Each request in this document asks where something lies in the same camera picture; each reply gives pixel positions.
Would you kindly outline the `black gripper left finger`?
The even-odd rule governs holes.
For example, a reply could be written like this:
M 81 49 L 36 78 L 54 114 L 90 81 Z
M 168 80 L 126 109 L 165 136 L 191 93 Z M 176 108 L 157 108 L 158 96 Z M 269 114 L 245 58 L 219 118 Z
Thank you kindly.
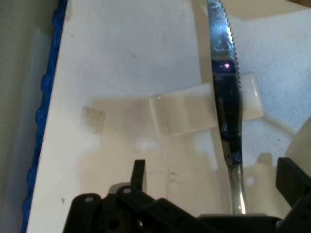
M 105 198 L 88 193 L 71 203 L 65 233 L 199 233 L 198 219 L 143 192 L 145 160 L 135 160 L 129 184 Z

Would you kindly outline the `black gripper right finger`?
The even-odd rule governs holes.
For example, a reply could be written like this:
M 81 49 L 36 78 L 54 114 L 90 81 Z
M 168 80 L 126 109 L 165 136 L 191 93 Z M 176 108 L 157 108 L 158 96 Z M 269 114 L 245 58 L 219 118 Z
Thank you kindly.
M 291 210 L 278 225 L 277 233 L 311 231 L 311 177 L 291 158 L 277 160 L 276 187 Z

